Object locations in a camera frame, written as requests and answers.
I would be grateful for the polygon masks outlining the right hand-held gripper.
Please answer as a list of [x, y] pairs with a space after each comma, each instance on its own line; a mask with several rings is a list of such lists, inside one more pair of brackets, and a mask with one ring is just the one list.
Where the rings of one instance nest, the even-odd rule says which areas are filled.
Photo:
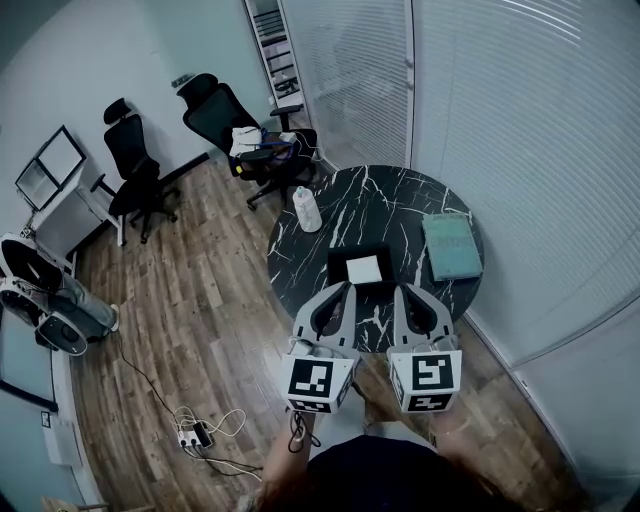
[[402, 412], [451, 408], [461, 389], [462, 369], [462, 351], [452, 333], [449, 309], [439, 299], [413, 284], [396, 286], [394, 346], [387, 350], [387, 359]]

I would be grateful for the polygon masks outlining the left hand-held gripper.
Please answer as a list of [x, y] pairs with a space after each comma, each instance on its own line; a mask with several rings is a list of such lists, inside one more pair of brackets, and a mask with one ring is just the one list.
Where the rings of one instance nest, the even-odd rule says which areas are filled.
[[354, 344], [357, 294], [346, 281], [323, 288], [299, 309], [282, 357], [281, 392], [295, 411], [332, 414], [353, 383], [361, 356]]

